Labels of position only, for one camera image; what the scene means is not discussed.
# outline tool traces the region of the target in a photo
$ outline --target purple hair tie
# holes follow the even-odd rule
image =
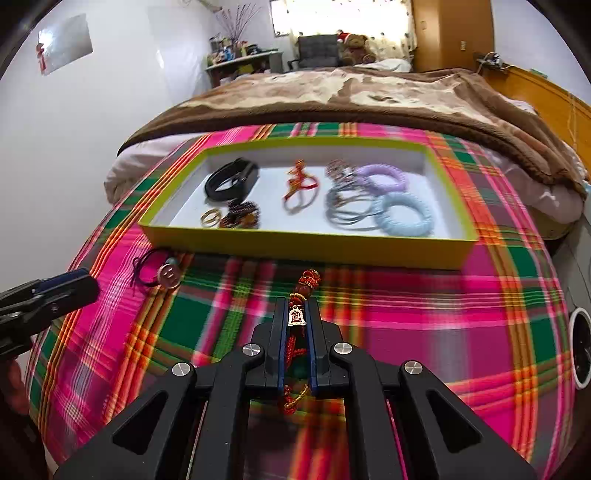
[[[376,183],[369,177],[371,175],[387,175],[396,180],[396,183],[383,184]],[[384,163],[376,163],[372,165],[364,165],[355,169],[355,176],[359,181],[372,193],[383,195],[389,192],[406,192],[407,178],[404,172],[399,168]]]

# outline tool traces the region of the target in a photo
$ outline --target gray office chair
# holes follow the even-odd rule
[[[336,35],[299,37],[297,45],[300,58],[288,61],[287,65],[290,70],[294,69],[294,62],[298,62],[299,70],[340,66],[339,45],[336,40]]]

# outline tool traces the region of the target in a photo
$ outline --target curtain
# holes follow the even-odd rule
[[[384,59],[412,60],[417,47],[411,0],[285,0],[292,38],[337,30],[366,35]]]

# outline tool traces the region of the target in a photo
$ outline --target shallow box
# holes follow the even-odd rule
[[[238,157],[260,166],[259,179],[247,198],[261,208],[259,229],[203,228],[205,211],[214,207],[224,215],[228,211],[225,203],[207,199],[205,181]],[[388,236],[371,217],[352,226],[330,223],[325,197],[333,182],[325,169],[335,158],[358,166],[386,163],[403,170],[408,191],[431,209],[430,236]],[[320,179],[320,188],[296,194],[286,208],[282,197],[287,191],[287,171],[298,159],[306,161],[307,173]],[[299,203],[309,205],[297,209]],[[418,218],[405,207],[392,207],[390,213],[403,221]],[[139,224],[154,246],[183,251],[445,270],[461,268],[478,239],[463,200],[431,149],[370,138],[282,138],[207,148],[158,195]]]

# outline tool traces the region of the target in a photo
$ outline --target white wall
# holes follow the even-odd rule
[[[235,12],[236,6],[238,4],[244,4],[245,0],[217,0],[214,3],[220,7],[231,8],[232,12]],[[295,58],[290,38],[286,35],[282,37],[275,36],[271,19],[271,6],[268,0],[258,0],[256,4],[261,7],[261,11],[246,26],[241,40],[256,43],[261,48],[277,48],[281,50],[283,52],[283,68],[287,72],[287,61]],[[214,22],[212,28],[216,33],[219,32],[222,35],[226,35],[217,20]]]
[[[154,26],[155,7],[183,10]],[[82,13],[94,52],[40,75],[37,32]],[[167,74],[157,55],[171,47],[167,31],[179,17],[189,20],[173,46],[206,54],[213,17],[196,1],[63,0],[14,57],[0,79],[0,291],[65,271],[109,211],[102,183],[118,148],[188,88],[183,71]]]
[[[560,34],[527,0],[491,0],[495,48],[506,63],[536,69],[591,105],[591,85]]]

